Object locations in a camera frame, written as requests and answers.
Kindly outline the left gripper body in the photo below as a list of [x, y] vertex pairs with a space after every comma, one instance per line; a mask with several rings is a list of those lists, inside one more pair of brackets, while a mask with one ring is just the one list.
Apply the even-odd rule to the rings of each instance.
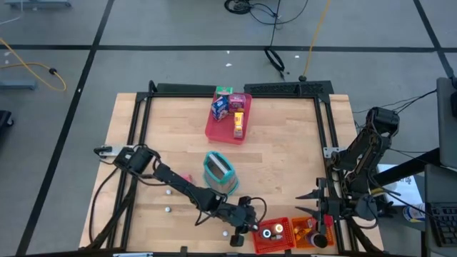
[[241, 247], [244, 243], [244, 234], [257, 232], [259, 229], [256, 212], [251, 205], [252, 197], [243, 196], [238, 200], [238, 205], [230, 207], [228, 211], [229, 223], [235, 227], [231, 236], [230, 246]]

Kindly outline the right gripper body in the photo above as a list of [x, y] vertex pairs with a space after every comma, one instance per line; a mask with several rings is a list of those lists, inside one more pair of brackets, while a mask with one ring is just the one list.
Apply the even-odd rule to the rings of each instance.
[[318, 178], [318, 231], [326, 234], [325, 215], [332, 216], [334, 220], [344, 216], [346, 202], [338, 196], [325, 196], [327, 180]]

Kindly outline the purple spice jar black cap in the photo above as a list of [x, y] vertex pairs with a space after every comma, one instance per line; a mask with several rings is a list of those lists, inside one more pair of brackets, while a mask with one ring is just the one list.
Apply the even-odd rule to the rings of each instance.
[[323, 234], [320, 234], [318, 231], [310, 231], [306, 234], [306, 241], [317, 248], [325, 248], [328, 245], [328, 239]]

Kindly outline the pink plastic tray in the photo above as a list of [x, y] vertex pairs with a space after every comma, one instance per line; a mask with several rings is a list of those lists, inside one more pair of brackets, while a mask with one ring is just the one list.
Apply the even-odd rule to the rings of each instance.
[[218, 141], [222, 143], [231, 143], [236, 145], [241, 145], [244, 140], [246, 139], [247, 132], [248, 132], [248, 123], [250, 118], [250, 110], [251, 110], [251, 102], [252, 102], [252, 95], [241, 93], [246, 97], [245, 103], [245, 111], [243, 115], [243, 134], [241, 138], [234, 137], [234, 115], [229, 114], [221, 121], [217, 121], [213, 115], [212, 111], [209, 110], [205, 134], [208, 140], [210, 141]]

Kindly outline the yellow Corn Pops cereal box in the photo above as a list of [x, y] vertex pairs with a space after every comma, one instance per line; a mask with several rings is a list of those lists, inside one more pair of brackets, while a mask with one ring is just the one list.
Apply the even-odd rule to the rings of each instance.
[[236, 112], [234, 114], [234, 129], [233, 137], [234, 138], [243, 138], [243, 112]]

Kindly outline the blue Frosted Flakes cereal box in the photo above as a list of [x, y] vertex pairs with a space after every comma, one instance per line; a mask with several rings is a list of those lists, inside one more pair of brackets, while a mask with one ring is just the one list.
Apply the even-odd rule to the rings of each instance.
[[220, 96], [211, 104], [211, 114], [217, 121], [229, 114], [229, 101], [225, 96]]

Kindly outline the magenta Raisin Bran cereal box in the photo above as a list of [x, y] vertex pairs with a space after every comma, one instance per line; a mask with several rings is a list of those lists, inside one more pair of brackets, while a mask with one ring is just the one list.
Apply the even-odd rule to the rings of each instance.
[[231, 94], [228, 97], [229, 112], [234, 114], [236, 112], [244, 112], [246, 105], [246, 97], [243, 94]]

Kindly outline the orange plastic basket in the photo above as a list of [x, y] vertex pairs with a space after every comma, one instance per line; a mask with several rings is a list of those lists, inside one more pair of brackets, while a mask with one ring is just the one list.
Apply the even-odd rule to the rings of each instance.
[[[299, 217], [299, 218], [292, 218], [292, 226], [297, 226], [297, 225], [302, 225], [302, 226], [306, 226], [305, 224], [305, 221], [306, 221], [306, 218], [309, 217], [309, 216], [306, 216], [306, 217]], [[295, 239], [295, 235], [294, 235], [294, 240], [295, 240], [295, 243], [296, 243], [296, 247], [297, 248], [316, 248], [316, 247], [313, 247], [312, 245], [310, 245], [306, 239], [305, 239], [306, 236], [304, 236], [301, 240], [297, 241]], [[335, 245], [335, 240], [333, 238], [333, 226], [332, 227], [326, 227], [326, 234], [325, 234], [325, 237], [327, 237], [328, 239], [328, 245], [327, 246], [334, 246]]]

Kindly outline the red plastic basket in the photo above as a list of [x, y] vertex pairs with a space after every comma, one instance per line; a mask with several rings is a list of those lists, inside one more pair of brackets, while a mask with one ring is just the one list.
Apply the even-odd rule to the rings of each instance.
[[[277, 241], [263, 238], [261, 236], [262, 230], [269, 229], [272, 232], [272, 227], [276, 223], [281, 223], [283, 225], [283, 233], [281, 233], [283, 238]], [[262, 221], [260, 222], [259, 230], [257, 232], [252, 232], [251, 234], [256, 254], [274, 253], [289, 250], [295, 247], [293, 232], [287, 217]]]

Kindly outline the white paper sheet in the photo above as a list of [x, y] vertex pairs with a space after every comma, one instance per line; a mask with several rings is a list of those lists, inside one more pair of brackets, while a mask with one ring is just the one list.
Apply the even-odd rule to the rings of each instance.
[[[377, 169], [379, 173], [383, 173], [384, 171], [389, 170], [390, 168], [394, 168], [396, 165], [394, 164], [378, 164]], [[386, 186], [383, 186], [388, 190], [395, 191], [399, 193], [400, 196], [395, 195], [397, 198], [400, 198], [402, 201], [409, 203], [411, 205], [417, 205], [423, 203], [422, 197], [419, 193], [416, 180], [414, 176], [409, 176], [406, 178], [402, 178], [400, 181], [396, 181], [390, 183]], [[393, 206], [405, 206], [402, 202], [398, 201], [397, 199], [393, 198], [388, 194], [383, 195], [383, 200], [386, 202], [393, 202]]]

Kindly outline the gray desk surface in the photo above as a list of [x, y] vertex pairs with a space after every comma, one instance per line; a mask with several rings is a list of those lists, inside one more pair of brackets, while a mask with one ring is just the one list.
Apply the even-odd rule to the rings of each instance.
[[[425, 167], [425, 204], [457, 202], [457, 171], [432, 165]], [[432, 234], [430, 216], [426, 217], [425, 246], [427, 257], [436, 253], [443, 257], [457, 257], [457, 247], [439, 247]]]

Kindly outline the black keyboard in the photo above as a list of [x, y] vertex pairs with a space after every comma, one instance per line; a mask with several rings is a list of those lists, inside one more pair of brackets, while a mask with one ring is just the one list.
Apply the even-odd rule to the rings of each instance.
[[433, 238], [439, 247], [457, 247], [457, 202], [428, 203]]

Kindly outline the gray rounded panel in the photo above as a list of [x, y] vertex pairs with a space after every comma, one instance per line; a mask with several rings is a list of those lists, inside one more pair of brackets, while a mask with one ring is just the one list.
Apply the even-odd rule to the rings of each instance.
[[457, 117], [451, 100], [456, 99], [457, 107], [457, 90], [451, 79], [441, 77], [436, 80], [436, 94], [440, 160], [444, 166], [457, 169]]

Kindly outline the black floor object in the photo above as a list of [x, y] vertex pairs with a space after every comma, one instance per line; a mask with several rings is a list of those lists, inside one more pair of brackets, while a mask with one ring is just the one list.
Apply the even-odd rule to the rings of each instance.
[[14, 120], [11, 117], [10, 111], [0, 110], [0, 129], [14, 125]]

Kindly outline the gray furniture foot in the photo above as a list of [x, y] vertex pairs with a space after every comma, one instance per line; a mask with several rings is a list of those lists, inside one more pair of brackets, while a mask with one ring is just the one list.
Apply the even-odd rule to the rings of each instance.
[[1, 80], [0, 79], [0, 90], [32, 90], [34, 91], [37, 87], [37, 83], [34, 80]]

